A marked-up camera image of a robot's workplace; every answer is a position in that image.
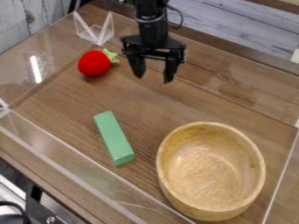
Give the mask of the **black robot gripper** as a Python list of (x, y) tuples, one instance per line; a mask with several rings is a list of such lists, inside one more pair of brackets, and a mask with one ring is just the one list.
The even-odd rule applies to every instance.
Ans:
[(137, 20), (138, 33), (120, 37), (122, 54), (137, 78), (145, 73), (145, 59), (164, 61), (163, 82), (169, 83), (184, 62), (185, 44), (169, 37), (164, 17)]

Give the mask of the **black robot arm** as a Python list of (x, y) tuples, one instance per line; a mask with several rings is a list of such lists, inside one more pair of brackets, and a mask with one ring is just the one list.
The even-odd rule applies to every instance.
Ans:
[(121, 53), (137, 78), (145, 74), (145, 59), (164, 62), (163, 82), (169, 83), (184, 63), (185, 44), (168, 34), (167, 10), (181, 12), (169, 5), (169, 0), (125, 0), (134, 6), (136, 35), (121, 36)]

